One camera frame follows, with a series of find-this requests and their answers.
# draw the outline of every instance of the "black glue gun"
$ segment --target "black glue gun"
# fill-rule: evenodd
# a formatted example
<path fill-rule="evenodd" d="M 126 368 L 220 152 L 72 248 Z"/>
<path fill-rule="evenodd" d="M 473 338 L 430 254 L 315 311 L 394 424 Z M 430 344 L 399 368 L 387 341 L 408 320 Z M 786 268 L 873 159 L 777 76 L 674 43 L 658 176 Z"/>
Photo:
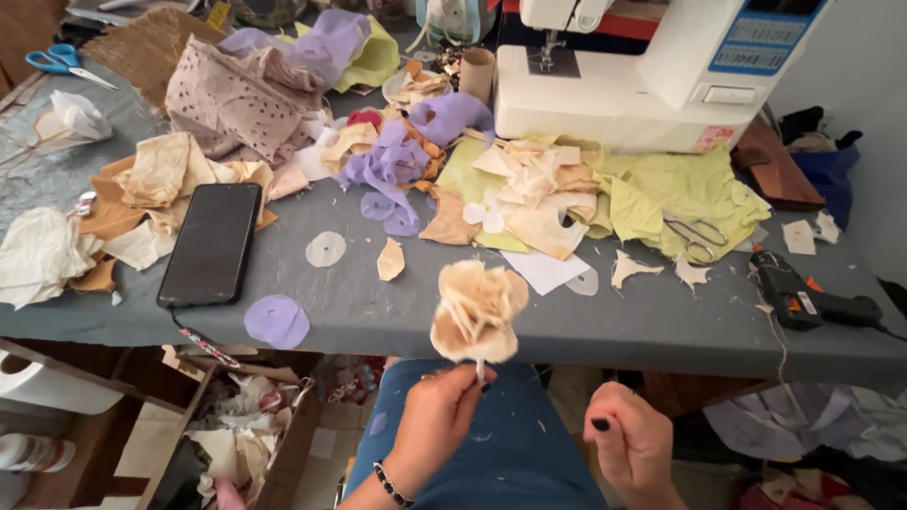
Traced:
<path fill-rule="evenodd" d="M 812 277 L 803 280 L 785 259 L 768 250 L 753 253 L 759 282 L 768 304 L 775 307 L 778 323 L 807 331 L 825 322 L 883 330 L 882 309 L 872 298 L 842 298 L 822 292 Z"/>

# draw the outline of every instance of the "floor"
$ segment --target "floor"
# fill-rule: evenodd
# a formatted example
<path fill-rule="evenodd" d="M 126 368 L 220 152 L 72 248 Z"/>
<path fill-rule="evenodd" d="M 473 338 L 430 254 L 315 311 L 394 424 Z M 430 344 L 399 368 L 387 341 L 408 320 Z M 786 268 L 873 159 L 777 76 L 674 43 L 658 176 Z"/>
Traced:
<path fill-rule="evenodd" d="M 600 383 L 599 371 L 582 368 L 555 370 L 549 396 L 571 433 L 581 431 L 585 405 L 590 389 Z M 350 457 L 356 455 L 359 440 L 371 416 L 374 400 L 365 406 L 327 404 L 320 426 L 336 431 L 330 458 L 309 456 L 305 473 L 299 481 L 296 500 L 291 510 L 329 510 L 334 507 L 336 483 L 346 472 Z M 165 461 L 167 438 L 177 426 L 179 415 L 146 405 L 132 431 L 129 443 L 117 467 L 117 476 L 151 476 L 158 462 Z M 702 463 L 674 463 L 674 483 L 690 508 L 727 510 L 735 494 L 736 470 L 728 466 Z M 599 486 L 614 509 L 622 507 L 619 498 L 599 475 Z M 138 497 L 108 497 L 102 510 L 133 510 Z"/>

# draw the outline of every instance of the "black smartphone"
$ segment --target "black smartphone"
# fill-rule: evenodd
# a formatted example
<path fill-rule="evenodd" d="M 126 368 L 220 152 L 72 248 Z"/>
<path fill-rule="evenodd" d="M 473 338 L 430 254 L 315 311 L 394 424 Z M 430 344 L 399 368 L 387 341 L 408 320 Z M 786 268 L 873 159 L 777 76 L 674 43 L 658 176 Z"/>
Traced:
<path fill-rule="evenodd" d="M 239 301 L 260 205 L 261 186 L 254 182 L 196 188 L 158 291 L 158 306 Z"/>

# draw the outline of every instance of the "black nail polish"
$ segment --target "black nail polish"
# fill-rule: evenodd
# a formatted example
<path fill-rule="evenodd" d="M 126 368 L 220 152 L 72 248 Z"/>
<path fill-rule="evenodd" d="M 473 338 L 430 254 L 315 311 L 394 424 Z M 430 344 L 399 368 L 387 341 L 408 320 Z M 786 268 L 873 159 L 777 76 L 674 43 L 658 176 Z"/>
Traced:
<path fill-rule="evenodd" d="M 599 432 L 608 432 L 608 429 L 611 428 L 611 424 L 605 418 L 593 418 L 592 426 Z"/>

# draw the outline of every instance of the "scissors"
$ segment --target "scissors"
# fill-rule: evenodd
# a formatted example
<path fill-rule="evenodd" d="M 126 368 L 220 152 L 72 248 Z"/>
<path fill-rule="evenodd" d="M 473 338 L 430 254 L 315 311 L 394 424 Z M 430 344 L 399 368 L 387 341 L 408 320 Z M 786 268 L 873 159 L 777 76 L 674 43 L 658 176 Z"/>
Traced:
<path fill-rule="evenodd" d="M 727 236 L 724 232 L 721 231 L 721 229 L 709 223 L 708 221 L 702 220 L 701 218 L 696 218 L 690 223 L 684 223 L 683 221 L 678 220 L 677 217 L 675 217 L 668 211 L 662 211 L 662 216 L 664 217 L 665 224 L 668 225 L 668 228 L 673 230 L 674 233 L 686 240 L 687 253 L 689 253 L 689 256 L 692 257 L 693 260 L 699 262 L 700 264 L 708 264 L 709 262 L 715 261 L 715 252 L 713 252 L 704 243 L 707 242 L 715 246 L 727 246 L 727 244 L 729 243 Z M 696 236 L 700 240 L 695 240 L 690 236 Z M 703 260 L 697 257 L 696 253 L 694 253 L 692 250 L 694 248 L 697 251 L 704 251 L 705 253 L 708 253 L 708 259 Z"/>
<path fill-rule="evenodd" d="M 47 61 L 47 64 L 41 62 L 42 59 Z M 71 44 L 54 44 L 47 48 L 47 53 L 31 52 L 25 56 L 25 61 L 48 73 L 75 74 L 101 87 L 114 91 L 120 90 L 97 74 L 85 71 L 79 64 L 79 54 L 75 52 L 75 48 Z"/>

